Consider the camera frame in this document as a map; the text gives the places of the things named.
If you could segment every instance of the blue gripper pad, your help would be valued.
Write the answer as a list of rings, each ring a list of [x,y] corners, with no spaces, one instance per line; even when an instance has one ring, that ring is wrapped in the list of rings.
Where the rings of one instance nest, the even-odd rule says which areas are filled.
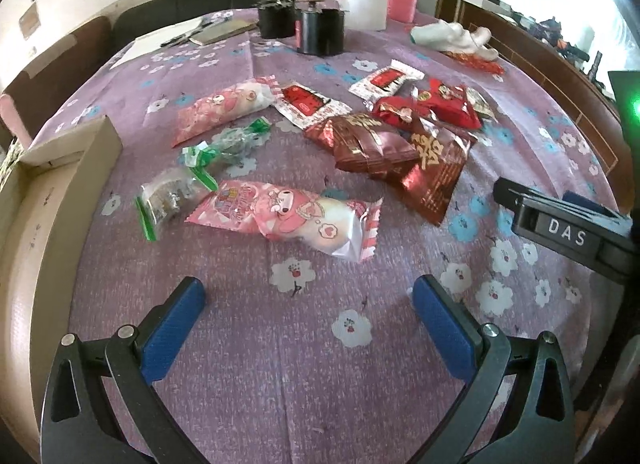
[[[600,204],[594,202],[593,200],[587,199],[587,197],[578,195],[573,191],[565,191],[564,195],[562,195],[562,200],[564,202],[568,202],[569,204],[575,204],[576,206],[581,206],[590,211],[600,213],[601,215],[605,215],[605,216],[611,215],[611,212],[604,206],[601,206]]]
[[[415,281],[413,292],[415,310],[427,327],[449,373],[465,383],[470,383],[478,368],[476,347],[468,335],[468,330],[465,331],[455,317],[454,307],[458,307],[457,304],[444,290],[439,296],[434,289],[435,285],[440,284],[433,279],[430,282],[424,276]]]
[[[147,384],[166,376],[204,308],[204,297],[202,282],[194,278],[149,336],[142,350],[140,365]]]

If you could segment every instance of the black container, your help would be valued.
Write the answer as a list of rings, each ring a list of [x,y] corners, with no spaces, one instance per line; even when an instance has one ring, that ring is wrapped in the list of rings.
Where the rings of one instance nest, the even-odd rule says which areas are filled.
[[[339,9],[296,10],[298,52],[335,56],[344,51],[344,12]]]
[[[288,38],[296,33],[296,13],[292,4],[272,4],[258,7],[260,36],[266,40]]]

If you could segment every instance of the white container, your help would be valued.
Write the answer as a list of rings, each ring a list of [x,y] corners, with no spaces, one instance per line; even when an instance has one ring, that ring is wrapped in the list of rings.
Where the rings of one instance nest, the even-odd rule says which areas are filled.
[[[340,0],[345,11],[344,27],[357,30],[385,30],[388,0]]]

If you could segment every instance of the metal screw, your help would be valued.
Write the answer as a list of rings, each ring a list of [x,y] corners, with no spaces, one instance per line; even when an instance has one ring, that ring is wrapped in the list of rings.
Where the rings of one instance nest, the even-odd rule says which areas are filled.
[[[500,329],[498,329],[498,327],[495,326],[493,323],[487,323],[486,325],[482,326],[482,332],[484,332],[487,336],[490,336],[491,338],[495,338],[500,333]]]
[[[131,325],[124,325],[118,329],[118,338],[126,339],[133,336],[134,329]]]
[[[76,341],[76,337],[73,334],[69,333],[69,334],[65,334],[64,336],[62,336],[62,339],[60,340],[60,343],[63,344],[65,347],[68,347],[74,341]]]
[[[556,342],[556,337],[549,331],[544,331],[542,333],[542,339],[545,343],[549,343],[550,345]]]

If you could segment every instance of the floral tablecloth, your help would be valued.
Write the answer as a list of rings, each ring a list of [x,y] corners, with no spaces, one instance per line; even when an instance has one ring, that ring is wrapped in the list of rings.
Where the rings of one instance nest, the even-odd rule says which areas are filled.
[[[124,144],[82,252],[69,329],[84,340],[110,336],[139,322],[185,275],[201,279],[206,309],[155,386],[212,462],[404,463],[462,386],[447,373],[408,297],[425,273],[480,322],[521,336],[555,332],[575,378],[592,307],[590,271],[513,235],[512,215],[495,205],[492,186],[506,176],[554,196],[573,190],[615,204],[579,131],[519,69],[505,63],[502,76],[471,70],[411,44],[395,22],[385,32],[348,30],[346,52],[328,59],[299,55],[292,39],[264,42],[255,32],[204,47],[174,46],[110,70],[116,57],[36,138],[106,113]],[[473,147],[441,227],[409,211],[382,183],[335,170],[329,154],[268,108],[258,115],[274,123],[270,137],[225,176],[318,193],[326,181],[350,198],[384,197],[375,256],[351,264],[298,242],[178,221],[158,242],[144,240],[132,200],[140,184],[175,164],[179,149],[170,143],[179,109],[271,74],[363,108],[348,87],[391,59],[424,71],[419,87],[430,76],[465,83],[497,110],[499,124]],[[501,387],[484,434],[508,389]],[[115,409],[130,441],[143,448],[122,406]]]

